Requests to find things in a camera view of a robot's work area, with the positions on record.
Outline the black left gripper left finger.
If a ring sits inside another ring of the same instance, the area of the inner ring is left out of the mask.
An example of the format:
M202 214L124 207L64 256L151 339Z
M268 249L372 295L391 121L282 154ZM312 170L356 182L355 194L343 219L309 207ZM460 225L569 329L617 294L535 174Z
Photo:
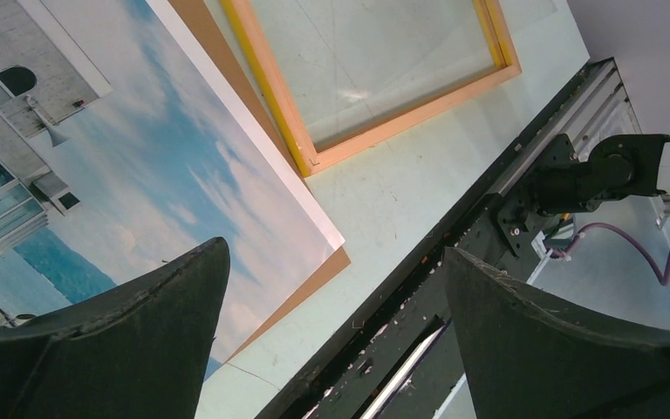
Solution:
M0 327L0 418L191 418L229 282L215 237L123 285Z

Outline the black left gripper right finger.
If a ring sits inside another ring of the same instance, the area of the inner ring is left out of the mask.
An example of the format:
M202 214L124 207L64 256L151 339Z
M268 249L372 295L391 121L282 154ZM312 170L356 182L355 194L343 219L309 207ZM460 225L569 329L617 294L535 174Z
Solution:
M595 312L447 248L442 274L480 418L670 418L670 331Z

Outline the building and sky photo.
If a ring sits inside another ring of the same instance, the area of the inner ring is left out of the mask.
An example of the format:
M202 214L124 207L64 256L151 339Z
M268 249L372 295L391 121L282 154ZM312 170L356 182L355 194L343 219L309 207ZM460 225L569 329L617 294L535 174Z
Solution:
M167 1L0 1L0 325L213 237L213 374L344 239Z

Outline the yellow wooden picture frame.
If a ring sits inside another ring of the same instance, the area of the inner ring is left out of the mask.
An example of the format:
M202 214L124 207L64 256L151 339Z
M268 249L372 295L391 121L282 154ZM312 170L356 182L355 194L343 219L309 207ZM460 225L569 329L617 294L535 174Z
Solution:
M476 99L522 73L503 7L498 1L474 1L472 5L476 9L479 25L493 60L489 70L480 72L466 82L454 83L437 93L431 93L404 110L379 117L365 127L356 129L354 133L339 138L334 144L318 148L305 127L290 88L284 81L284 75L252 3L222 1L221 5L242 48L243 56L262 90L273 120L304 177L334 166L454 106Z

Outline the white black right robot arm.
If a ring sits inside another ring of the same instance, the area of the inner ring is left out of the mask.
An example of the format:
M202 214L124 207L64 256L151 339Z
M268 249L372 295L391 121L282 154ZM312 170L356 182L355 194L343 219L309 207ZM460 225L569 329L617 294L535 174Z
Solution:
M593 212L629 196L670 196L670 135L616 134L581 161L560 134L503 198L496 228L518 253L521 236L536 235L545 218Z

